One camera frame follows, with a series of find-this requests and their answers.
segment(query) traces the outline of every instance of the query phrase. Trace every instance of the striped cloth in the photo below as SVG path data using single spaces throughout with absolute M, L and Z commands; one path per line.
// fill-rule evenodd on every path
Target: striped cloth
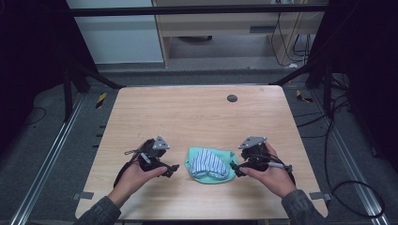
M 205 148 L 193 158 L 190 164 L 190 173 L 194 177 L 209 175 L 225 179 L 228 177 L 229 171 L 219 157 Z

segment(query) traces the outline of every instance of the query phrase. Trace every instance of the human hand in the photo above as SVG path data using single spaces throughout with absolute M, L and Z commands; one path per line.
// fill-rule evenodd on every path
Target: human hand
M 265 142 L 265 144 L 269 153 L 277 157 L 275 149 L 273 149 L 268 142 Z M 297 190 L 285 169 L 268 167 L 264 172 L 259 172 L 252 168 L 245 167 L 241 167 L 239 169 L 243 173 L 263 183 L 263 185 L 265 185 L 272 193 L 281 198 L 290 192 Z
M 130 195 L 141 188 L 147 181 L 162 175 L 166 171 L 166 167 L 159 167 L 152 171 L 144 172 L 138 162 L 134 162 L 123 172 L 119 182 L 108 195 L 108 198 L 120 208 Z

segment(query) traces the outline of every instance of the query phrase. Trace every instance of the floor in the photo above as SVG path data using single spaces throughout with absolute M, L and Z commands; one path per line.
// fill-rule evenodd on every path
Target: floor
M 302 50 L 305 38 L 298 40 L 297 50 Z M 303 56 L 291 57 L 302 60 Z M 174 38 L 168 67 L 139 67 L 117 72 L 103 71 L 102 75 L 116 83 L 128 86 L 136 85 L 212 85 L 230 83 L 267 84 L 279 80 L 301 67 L 303 61 L 289 66 L 281 66 L 273 57 L 267 37 L 213 37 L 203 41 L 202 37 Z M 316 120 L 309 126 L 299 127 L 299 133 L 312 163 L 316 179 L 321 190 L 328 191 L 324 173 L 324 137 L 328 128 L 328 120 L 319 118 L 323 112 L 321 107 L 322 88 L 308 90 L 303 82 L 306 75 L 297 77 L 287 83 L 283 90 L 291 107 L 292 114 L 298 125 Z M 79 115 L 75 118 L 68 138 L 60 142 L 60 151 L 56 161 L 50 165 L 38 196 L 33 199 L 35 204 L 27 209 L 30 224 L 70 224 L 74 218 L 77 201 L 73 195 L 84 188 L 85 179 L 100 144 L 100 135 L 106 125 L 117 90 L 112 90 L 102 83 L 88 79 L 92 88 L 87 95 L 74 91 L 74 99 L 83 98 Z M 297 90 L 305 99 L 297 98 Z M 104 104 L 96 109 L 101 93 L 107 93 Z M 337 98 L 340 90 L 333 90 Z M 35 99 L 36 108 L 26 120 L 13 144 L 13 154 L 0 167 L 0 224 L 9 224 L 40 168 L 53 149 L 64 119 L 62 86 L 45 91 Z M 338 202 L 329 204 L 328 220 L 330 224 L 398 224 L 398 202 L 395 200 L 398 189 L 398 177 L 391 165 L 384 158 L 373 157 L 366 135 L 360 128 L 355 116 L 350 113 L 349 105 L 335 113 L 335 129 L 329 137 L 328 162 L 331 183 L 363 176 L 377 189 L 386 203 L 384 220 L 370 220 L 359 217 L 344 209 Z M 360 173 L 352 173 L 352 167 Z M 364 211 L 363 203 L 372 201 L 366 193 L 361 197 L 358 193 L 365 191 L 361 187 L 345 187 L 339 193 L 352 207 Z M 287 224 L 286 220 L 274 220 L 270 224 Z

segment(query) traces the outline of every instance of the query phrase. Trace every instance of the black cable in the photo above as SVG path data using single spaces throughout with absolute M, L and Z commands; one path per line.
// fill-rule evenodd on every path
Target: black cable
M 354 14 L 354 12 L 357 9 L 359 4 L 360 4 L 360 0 L 357 1 L 356 5 L 353 6 L 352 10 L 344 18 L 343 22 L 336 28 L 336 30 L 329 36 L 329 38 L 321 45 L 321 47 L 319 47 L 318 50 L 311 55 L 311 58 L 313 59 L 313 61 L 311 61 L 311 64 L 306 64 L 306 65 L 304 65 L 304 67 L 298 68 L 294 72 L 292 72 L 289 75 L 279 79 L 278 81 L 269 83 L 269 85 L 284 85 L 285 83 L 287 83 L 287 82 L 291 81 L 292 79 L 296 78 L 298 75 L 300 75 L 300 74 L 302 74 L 304 72 L 308 72 L 309 70 L 313 69 L 314 65 L 319 63 L 320 60 L 321 60 L 321 57 L 318 56 L 318 55 L 321 52 L 323 52 L 324 49 L 329 45 L 329 43 L 331 41 L 333 41 L 333 39 L 337 36 L 337 34 L 340 33 L 340 31 L 342 30 L 343 26 L 345 25 L 345 23 L 347 23 L 347 21 Z
M 305 64 L 307 64 L 306 63 L 306 60 L 307 60 L 307 62 L 308 62 L 308 58 L 310 57 L 310 49 L 311 49 L 311 35 L 307 35 L 307 43 L 306 43 L 306 48 L 305 48 L 305 51 L 306 52 L 304 52 L 304 65 Z
M 251 158 L 251 157 L 265 158 L 265 159 L 269 159 L 270 161 L 275 161 L 277 163 L 281 163 L 282 165 L 284 165 L 284 163 L 278 157 L 275 157 L 275 156 L 273 156 L 271 154 L 268 154 L 268 155 L 269 155 L 269 157 L 268 156 L 261 156 L 261 155 L 249 155 L 249 158 Z
M 282 35 L 282 30 L 281 30 L 281 26 L 280 26 L 280 21 L 281 21 L 281 12 L 278 13 L 278 20 L 277 20 L 276 25 L 275 25 L 275 30 L 274 30 L 274 32 L 272 33 L 272 36 L 271 36 L 271 45 L 272 45 L 272 50 L 274 51 L 274 54 L 276 55 L 276 52 L 275 52 L 275 49 L 274 49 L 274 46 L 273 46 L 273 37 L 274 37 L 274 34 L 275 34 L 275 32 L 277 31 L 277 29 L 279 28 L 279 33 L 280 33 L 280 35 L 281 35 L 281 40 L 282 40 L 282 44 L 283 44 L 283 47 L 284 47 L 284 53 L 286 54 L 287 58 L 290 59 L 290 60 L 292 61 L 292 63 L 301 62 L 302 60 L 292 59 L 292 58 L 289 56 L 289 53 L 287 52 L 286 44 L 284 43 L 284 39 L 283 39 L 283 35 Z M 280 66 L 283 66 L 283 67 L 289 66 L 289 65 L 284 65 L 284 64 L 280 63 L 279 60 L 278 60 L 278 57 L 277 57 L 277 60 L 276 60 L 276 61 L 278 62 L 278 64 L 279 64 Z
M 305 114 L 300 114 L 300 115 L 295 115 L 293 117 L 301 117 L 301 116 L 306 116 L 306 115 L 313 115 L 313 114 L 320 114 L 321 112 L 311 112 L 311 113 L 305 113 Z
M 316 121 L 318 121 L 318 120 L 322 119 L 322 118 L 323 118 L 323 117 L 325 117 L 325 116 L 327 116 L 327 115 L 326 115 L 326 114 L 324 114 L 324 115 L 322 115 L 322 116 L 319 116 L 318 118 L 315 118 L 314 120 L 311 120 L 311 121 L 309 121 L 309 122 L 307 122 L 307 123 L 304 123 L 304 124 L 301 124 L 301 125 L 297 125 L 297 127 L 298 127 L 298 128 L 301 128 L 301 127 L 304 127 L 304 126 L 310 125 L 311 123 L 314 123 L 314 122 L 316 122 Z
M 302 138 L 302 139 L 311 139 L 311 138 L 323 138 L 325 136 L 326 136 L 326 134 L 319 135 L 319 136 L 300 136 L 300 138 Z
M 46 116 L 46 114 L 47 114 L 46 109 L 44 109 L 42 107 L 34 107 L 33 109 L 35 109 L 35 110 L 43 110 L 44 114 L 38 120 L 36 120 L 34 122 L 23 124 L 24 126 L 36 124 L 38 121 L 42 120 L 44 118 L 44 116 Z
M 349 86 L 347 84 L 345 84 L 344 80 L 340 81 L 339 79 L 335 78 L 333 75 L 331 76 L 331 79 L 335 83 L 334 87 L 336 87 L 340 90 L 343 90 L 343 91 L 348 91 Z
M 6 4 L 4 3 L 4 0 L 1 0 L 1 11 L 0 11 L 0 16 L 3 15 L 4 11 L 6 11 Z
M 335 113 L 335 111 L 336 111 L 337 109 L 341 109 L 343 106 L 346 105 L 346 102 L 347 102 L 347 101 L 344 101 L 344 102 L 340 103 L 338 106 L 335 106 L 335 104 L 336 104 L 336 102 L 337 102 L 337 99 L 342 98 L 342 97 L 344 97 L 344 96 L 345 96 L 345 94 L 341 95 L 340 97 L 337 97 L 336 100 L 333 102 L 333 107 L 332 107 L 332 112 L 333 112 L 333 113 Z M 329 139 L 329 134 L 330 134 L 331 130 L 333 129 L 333 126 L 334 126 L 334 117 L 330 118 L 329 127 L 328 127 L 328 130 L 327 130 L 327 133 L 326 133 L 325 145 L 324 145 L 324 170 L 325 170 L 325 177 L 326 177 L 326 180 L 327 180 L 329 189 L 330 189 L 330 191 L 331 191 L 330 194 L 331 194 L 342 206 L 344 206 L 347 210 L 349 210 L 350 212 L 352 212 L 352 213 L 354 213 L 354 214 L 356 214 L 356 215 L 358 215 L 358 216 L 360 216 L 360 217 L 363 217 L 363 218 L 379 218 L 380 216 L 382 216 L 382 215 L 384 214 L 384 211 L 385 211 L 385 209 L 386 209 L 386 205 L 384 204 L 384 201 L 383 201 L 383 199 L 381 198 L 381 196 L 378 194 L 378 192 L 377 192 L 374 188 L 370 187 L 369 185 L 367 185 L 367 184 L 365 184 L 365 183 L 363 183 L 363 182 L 361 182 L 361 181 L 355 181 L 355 180 L 343 181 L 343 182 L 339 183 L 338 185 L 336 185 L 335 187 L 331 187 L 331 183 L 330 183 L 330 180 L 329 180 L 329 172 L 328 172 L 328 139 Z M 361 213 L 361 212 L 359 212 L 359 211 L 353 209 L 352 207 L 349 207 L 345 202 L 343 202 L 343 201 L 335 194 L 335 192 L 336 192 L 336 190 L 337 190 L 338 188 L 340 188 L 340 187 L 342 187 L 342 186 L 344 186 L 344 185 L 347 185 L 347 184 L 359 184 L 359 185 L 362 185 L 362 186 L 365 186 L 365 187 L 369 188 L 369 189 L 374 193 L 374 195 L 376 195 L 376 197 L 377 197 L 378 200 L 379 200 L 380 207 L 381 207 L 380 212 L 379 212 L 378 214 L 376 214 L 376 215 L 373 215 L 373 216 L 367 215 L 367 214 L 363 214 L 363 213 Z
M 304 56 L 303 56 L 303 63 L 304 63 L 304 65 L 306 64 L 305 60 L 306 60 L 307 51 L 308 51 L 308 48 L 309 48 L 308 38 L 309 38 L 309 37 L 308 37 L 308 35 L 307 35 L 307 39 L 306 39 L 306 41 L 305 41 Z
M 303 52 L 305 52 L 305 50 L 296 50 L 296 45 L 297 45 L 299 39 L 301 41 L 301 35 L 297 35 L 296 36 L 295 43 L 293 44 L 293 54 L 296 55 L 296 56 L 302 57 L 305 54 L 298 54 L 298 53 L 303 53 Z

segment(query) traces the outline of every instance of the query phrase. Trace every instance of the gray sleeve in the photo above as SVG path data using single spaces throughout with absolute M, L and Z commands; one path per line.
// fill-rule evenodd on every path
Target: gray sleeve
M 87 210 L 74 225 L 114 225 L 120 214 L 117 206 L 105 196 Z
M 325 218 L 315 209 L 313 203 L 298 189 L 282 199 L 282 206 L 292 224 L 327 224 Z

